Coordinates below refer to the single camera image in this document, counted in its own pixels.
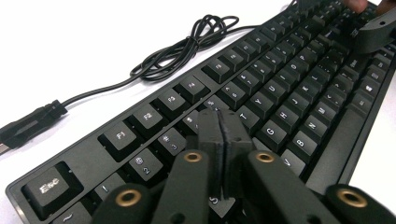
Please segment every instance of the black keycap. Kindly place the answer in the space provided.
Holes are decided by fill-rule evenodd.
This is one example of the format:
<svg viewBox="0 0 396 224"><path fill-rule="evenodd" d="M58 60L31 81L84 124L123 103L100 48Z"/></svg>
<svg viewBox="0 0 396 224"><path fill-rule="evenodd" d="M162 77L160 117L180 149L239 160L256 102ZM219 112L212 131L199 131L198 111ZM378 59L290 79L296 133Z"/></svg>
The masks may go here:
<svg viewBox="0 0 396 224"><path fill-rule="evenodd" d="M205 100L203 104L199 106L200 111L206 108L212 110L218 110L218 109L229 109L230 107L226 105L222 100L220 100L220 98L217 95L212 95L207 100Z"/></svg>
<svg viewBox="0 0 396 224"><path fill-rule="evenodd" d="M237 54L233 49L225 52L220 57L220 60L226 63L233 72L238 71L247 63L247 61L241 55Z"/></svg>
<svg viewBox="0 0 396 224"><path fill-rule="evenodd" d="M259 91L247 101L246 106L262 120L267 119L275 108L274 103Z"/></svg>
<svg viewBox="0 0 396 224"><path fill-rule="evenodd" d="M150 138L168 124L168 120L151 105L142 105L129 117L129 121L145 138Z"/></svg>
<svg viewBox="0 0 396 224"><path fill-rule="evenodd" d="M305 163L290 150L286 149L280 158L297 176L303 172Z"/></svg>
<svg viewBox="0 0 396 224"><path fill-rule="evenodd" d="M125 181L121 178L121 176L118 173L114 173L93 190L92 198L97 203L101 203L105 200L111 190L116 189L117 187L124 184Z"/></svg>
<svg viewBox="0 0 396 224"><path fill-rule="evenodd" d="M368 97L366 94L358 92L352 98L352 105L358 108L362 116L366 118L373 105L373 100L370 99L370 97Z"/></svg>
<svg viewBox="0 0 396 224"><path fill-rule="evenodd" d="M279 83L286 92L292 91L297 84L297 77L286 69L281 69L274 77L274 80Z"/></svg>
<svg viewBox="0 0 396 224"><path fill-rule="evenodd" d="M175 156L186 147L186 139L175 128L169 129L157 139L156 147L168 159L173 161Z"/></svg>
<svg viewBox="0 0 396 224"><path fill-rule="evenodd" d="M255 78L248 70L243 71L236 78L233 79L233 82L242 89L247 95L252 95L260 88L260 82L257 78Z"/></svg>
<svg viewBox="0 0 396 224"><path fill-rule="evenodd" d="M233 74L232 69L219 59L211 61L202 70L218 83L223 83Z"/></svg>
<svg viewBox="0 0 396 224"><path fill-rule="evenodd" d="M133 157L126 166L126 170L133 175L133 178L140 176L146 182L158 174L162 168L163 164L148 148Z"/></svg>
<svg viewBox="0 0 396 224"><path fill-rule="evenodd" d="M309 104L313 104L318 98L320 87L309 77L306 77L296 88L296 91L301 94Z"/></svg>
<svg viewBox="0 0 396 224"><path fill-rule="evenodd" d="M264 56L260 58L260 61L267 64L274 73L277 72L284 64L283 61L271 51L264 54Z"/></svg>
<svg viewBox="0 0 396 224"><path fill-rule="evenodd" d="M188 100L190 104L197 103L202 97L209 93L209 89L195 77L184 78L175 86L175 90L179 92L184 99Z"/></svg>
<svg viewBox="0 0 396 224"><path fill-rule="evenodd" d="M293 92L288 97L286 104L289 106L290 110L300 117L300 119L306 114L310 106L309 102L297 92Z"/></svg>
<svg viewBox="0 0 396 224"><path fill-rule="evenodd" d="M359 85L358 91L365 92L373 99L375 99L376 95L379 92L379 85L372 79L364 79L363 82Z"/></svg>
<svg viewBox="0 0 396 224"><path fill-rule="evenodd" d="M185 135L198 134L198 111L192 110L188 116L178 123L178 127Z"/></svg>
<svg viewBox="0 0 396 224"><path fill-rule="evenodd" d="M275 49L282 55L283 63L286 63L291 57L294 55L294 48L288 44L286 41L283 41L275 46Z"/></svg>
<svg viewBox="0 0 396 224"><path fill-rule="evenodd" d="M46 219L82 192L83 187L64 162L30 180L23 188L35 212Z"/></svg>
<svg viewBox="0 0 396 224"><path fill-rule="evenodd" d="M286 141L287 133L277 126L272 120L268 120L264 126L256 132L256 137L274 152L278 152Z"/></svg>
<svg viewBox="0 0 396 224"><path fill-rule="evenodd" d="M318 144L302 131L297 132L288 148L303 162L309 163L317 150Z"/></svg>
<svg viewBox="0 0 396 224"><path fill-rule="evenodd" d="M262 126L260 118L251 112L245 105L242 105L241 108L236 111L236 114L241 119L249 135L254 134Z"/></svg>
<svg viewBox="0 0 396 224"><path fill-rule="evenodd" d="M327 187L338 183L364 121L354 110L346 111L307 179L307 187L324 194Z"/></svg>
<svg viewBox="0 0 396 224"><path fill-rule="evenodd" d="M320 122L317 118L310 115L302 127L302 130L316 143L320 144L328 130L328 126Z"/></svg>
<svg viewBox="0 0 396 224"><path fill-rule="evenodd" d="M322 101L319 101L313 110L313 115L327 126L330 126L330 124L332 124L332 121L334 120L336 113L328 105L326 105Z"/></svg>
<svg viewBox="0 0 396 224"><path fill-rule="evenodd" d="M190 108L190 104L186 102L183 97L177 94L176 91L170 89L161 94L154 104L165 114L169 119L175 119L183 113L183 111Z"/></svg>
<svg viewBox="0 0 396 224"><path fill-rule="evenodd" d="M63 214L55 218L52 224L64 224L64 223L80 223L89 224L92 221L90 210L93 209L93 205L89 206L86 201L75 203L69 209L67 209Z"/></svg>
<svg viewBox="0 0 396 224"><path fill-rule="evenodd" d="M268 36L270 39L277 41L279 38L282 37L283 34L285 34L285 28L273 21L265 24L264 27L261 29L261 32Z"/></svg>
<svg viewBox="0 0 396 224"><path fill-rule="evenodd" d="M248 71L255 77L257 78L260 83L265 83L268 81L271 76L274 74L271 68L266 65L265 63L262 63L260 60L257 60L254 62L248 69Z"/></svg>
<svg viewBox="0 0 396 224"><path fill-rule="evenodd" d="M273 79L269 80L261 89L260 92L265 96L268 96L275 105L279 103L286 97L286 90L283 89L279 84L277 84Z"/></svg>
<svg viewBox="0 0 396 224"><path fill-rule="evenodd" d="M253 33L249 37L249 39L251 39L251 41L254 41L254 43L256 43L259 46L258 47L258 51L259 52L263 52L263 51L265 51L266 49L268 49L270 47L268 42L265 40L266 38L262 34L260 34L259 32Z"/></svg>
<svg viewBox="0 0 396 224"><path fill-rule="evenodd" d="M271 117L279 127L286 133L290 134L298 125L299 117L293 113L287 106L282 105Z"/></svg>
<svg viewBox="0 0 396 224"><path fill-rule="evenodd" d="M259 54L259 51L246 41L239 42L233 50L241 55L247 62L250 62Z"/></svg>
<svg viewBox="0 0 396 224"><path fill-rule="evenodd" d="M122 161L142 143L141 138L124 122L120 122L105 131L99 137L99 141L115 161Z"/></svg>
<svg viewBox="0 0 396 224"><path fill-rule="evenodd" d="M233 82L229 82L221 88L218 96L233 110L237 110L248 98L248 95Z"/></svg>

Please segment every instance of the keycap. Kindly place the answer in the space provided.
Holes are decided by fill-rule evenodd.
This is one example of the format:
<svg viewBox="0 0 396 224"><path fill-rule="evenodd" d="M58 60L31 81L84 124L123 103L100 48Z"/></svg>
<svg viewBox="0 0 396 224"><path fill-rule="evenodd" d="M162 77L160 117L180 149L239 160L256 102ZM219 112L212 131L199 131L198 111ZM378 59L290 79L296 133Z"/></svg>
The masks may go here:
<svg viewBox="0 0 396 224"><path fill-rule="evenodd" d="M166 159L173 161L175 156L184 150L187 141L175 128L169 129L157 139L156 148Z"/></svg>
<svg viewBox="0 0 396 224"><path fill-rule="evenodd" d="M236 111L236 114L241 119L249 135L254 134L262 126L262 121L259 116L251 112L245 105L242 105L241 108Z"/></svg>
<svg viewBox="0 0 396 224"><path fill-rule="evenodd" d="M323 194L328 186L338 183L363 124L364 118L357 112L346 111L307 179L307 187Z"/></svg>
<svg viewBox="0 0 396 224"><path fill-rule="evenodd" d="M93 204L90 204L88 200L82 200L81 202L75 203L63 214L55 218L52 224L64 224L64 223L80 223L89 224L92 221L91 212L93 211Z"/></svg>
<svg viewBox="0 0 396 224"><path fill-rule="evenodd" d="M260 88L260 82L248 70L244 70L236 78L233 79L239 88L242 89L247 95L252 95Z"/></svg>
<svg viewBox="0 0 396 224"><path fill-rule="evenodd" d="M192 110L177 126L185 135L198 134L198 111Z"/></svg>
<svg viewBox="0 0 396 224"><path fill-rule="evenodd" d="M267 119L275 108L274 103L259 91L250 97L246 106L262 120Z"/></svg>
<svg viewBox="0 0 396 224"><path fill-rule="evenodd" d="M219 59L209 62L202 70L218 83L223 83L233 74L232 69Z"/></svg>
<svg viewBox="0 0 396 224"><path fill-rule="evenodd" d="M142 143L142 139L123 121L105 131L99 141L116 161L125 159Z"/></svg>
<svg viewBox="0 0 396 224"><path fill-rule="evenodd" d="M229 82L218 92L218 97L231 109L237 110L246 101L248 95L233 82Z"/></svg>
<svg viewBox="0 0 396 224"><path fill-rule="evenodd" d="M185 110L190 108L190 104L173 89L161 94L154 101L154 104L170 120L177 118Z"/></svg>
<svg viewBox="0 0 396 224"><path fill-rule="evenodd" d="M207 100L205 100L203 104L199 106L200 111L206 108L217 110L221 108L229 109L230 107L226 105L222 100L220 100L220 98L217 95L212 95Z"/></svg>
<svg viewBox="0 0 396 224"><path fill-rule="evenodd" d="M275 105L278 105L285 97L286 90L277 84L273 79L269 80L261 89L260 92L271 99Z"/></svg>
<svg viewBox="0 0 396 224"><path fill-rule="evenodd" d="M122 177L116 172L109 176L105 181L100 183L92 193L92 198L97 202L101 203L105 200L107 195L111 192L111 190L116 189L119 186L125 184L125 181Z"/></svg>
<svg viewBox="0 0 396 224"><path fill-rule="evenodd" d="M274 152L278 152L281 149L286 142L287 135L288 134L283 129L270 119L255 134L261 142Z"/></svg>
<svg viewBox="0 0 396 224"><path fill-rule="evenodd" d="M129 121L145 138L150 138L168 124L168 120L149 104L142 105L129 117Z"/></svg>
<svg viewBox="0 0 396 224"><path fill-rule="evenodd" d="M280 158L297 176L303 172L305 163L290 150L286 149Z"/></svg>
<svg viewBox="0 0 396 224"><path fill-rule="evenodd" d="M220 60L226 63L233 72L238 71L247 63L247 61L241 55L237 54L233 49L225 52L220 57Z"/></svg>
<svg viewBox="0 0 396 224"><path fill-rule="evenodd" d="M64 162L50 167L30 180L23 194L41 219L46 219L81 193L83 187Z"/></svg>
<svg viewBox="0 0 396 224"><path fill-rule="evenodd" d="M318 148L318 144L304 132L299 131L287 147L304 163L309 163Z"/></svg>
<svg viewBox="0 0 396 224"><path fill-rule="evenodd" d="M125 166L125 169L132 175L133 179L138 180L141 178L145 182L150 181L162 168L163 164L148 148L143 149Z"/></svg>
<svg viewBox="0 0 396 224"><path fill-rule="evenodd" d="M299 121L298 115L293 113L287 106L282 105L275 114L271 117L280 128L282 128L286 133L290 134L298 125Z"/></svg>
<svg viewBox="0 0 396 224"><path fill-rule="evenodd" d="M209 89L193 76L184 78L175 86L175 90L190 104L197 103L209 93Z"/></svg>

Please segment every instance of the keyboard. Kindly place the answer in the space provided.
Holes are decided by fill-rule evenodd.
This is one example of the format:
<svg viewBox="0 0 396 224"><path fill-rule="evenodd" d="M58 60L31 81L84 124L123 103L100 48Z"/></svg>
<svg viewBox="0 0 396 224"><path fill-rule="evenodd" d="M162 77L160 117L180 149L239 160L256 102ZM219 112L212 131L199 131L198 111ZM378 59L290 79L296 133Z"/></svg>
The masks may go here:
<svg viewBox="0 0 396 224"><path fill-rule="evenodd" d="M235 111L256 148L276 152L312 190L347 182L395 67L394 44L354 52L374 12L331 1L279 13L11 183L8 198L28 223L89 220L117 186L161 185L205 108ZM213 223L243 216L238 199L208 205Z"/></svg>

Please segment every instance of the white surface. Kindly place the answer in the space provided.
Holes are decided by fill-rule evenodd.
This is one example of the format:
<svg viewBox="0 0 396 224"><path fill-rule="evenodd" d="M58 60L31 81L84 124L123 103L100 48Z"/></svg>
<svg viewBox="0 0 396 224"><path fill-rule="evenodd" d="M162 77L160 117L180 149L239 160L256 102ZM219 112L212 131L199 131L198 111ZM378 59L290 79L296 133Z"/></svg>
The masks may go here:
<svg viewBox="0 0 396 224"><path fill-rule="evenodd" d="M182 5L181 1L2 1L0 127L55 99L63 102L82 92L123 81L151 52L189 35L195 21L205 14L238 16L238 26L261 24L275 16L288 2L204 0L185 1ZM183 71L231 41L233 38L217 48L199 53ZM24 147L2 155L0 223L21 223L5 194L9 183L163 84L138 81L129 88L72 105L68 107L68 115L54 127ZM382 183L391 179L395 163L384 170L381 166L384 164L380 162L384 155L376 156L380 157L375 160L377 165L371 162L363 165L370 169L370 174L376 174L375 179L363 178L366 181L357 183L358 187L381 188ZM366 171L360 171L359 167L357 172L365 174ZM396 199L394 192L389 196L390 189L381 190L389 193L388 198ZM386 203L396 211L395 201Z"/></svg>

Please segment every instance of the function key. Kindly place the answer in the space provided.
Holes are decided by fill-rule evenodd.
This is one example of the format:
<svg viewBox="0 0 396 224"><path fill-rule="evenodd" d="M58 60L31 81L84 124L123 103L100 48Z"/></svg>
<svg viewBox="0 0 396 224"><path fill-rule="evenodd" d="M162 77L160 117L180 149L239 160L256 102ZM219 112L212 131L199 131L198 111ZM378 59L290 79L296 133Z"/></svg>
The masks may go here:
<svg viewBox="0 0 396 224"><path fill-rule="evenodd" d="M224 63L227 63L233 72L238 71L247 63L247 61L241 55L237 54L233 49L225 52L220 57L220 60Z"/></svg>
<svg viewBox="0 0 396 224"><path fill-rule="evenodd" d="M219 59L211 61L202 70L218 83L224 82L233 74L232 69L230 69Z"/></svg>
<svg viewBox="0 0 396 224"><path fill-rule="evenodd" d="M142 141L124 122L120 122L100 135L99 142L115 161L122 161L136 150Z"/></svg>
<svg viewBox="0 0 396 224"><path fill-rule="evenodd" d="M175 90L179 92L184 99L187 99L190 104L197 103L202 97L209 93L209 89L193 76L184 78L175 86Z"/></svg>
<svg viewBox="0 0 396 224"><path fill-rule="evenodd" d="M82 190L76 176L64 162L50 167L22 188L41 220L70 202Z"/></svg>
<svg viewBox="0 0 396 224"><path fill-rule="evenodd" d="M137 154L125 166L125 169L132 175L132 178L143 179L144 183L153 180L153 177L162 168L163 164L148 148L143 149L143 151Z"/></svg>
<svg viewBox="0 0 396 224"><path fill-rule="evenodd" d="M154 104L165 114L169 119L175 119L181 115L183 111L190 108L190 104L186 102L176 91L170 89L161 94Z"/></svg>
<svg viewBox="0 0 396 224"><path fill-rule="evenodd" d="M64 224L64 223L91 223L91 213L94 207L88 199L83 199L81 202L75 203L63 214L55 218L52 224Z"/></svg>
<svg viewBox="0 0 396 224"><path fill-rule="evenodd" d="M147 138L150 138L168 124L168 120L149 104L142 105L129 117L129 121Z"/></svg>

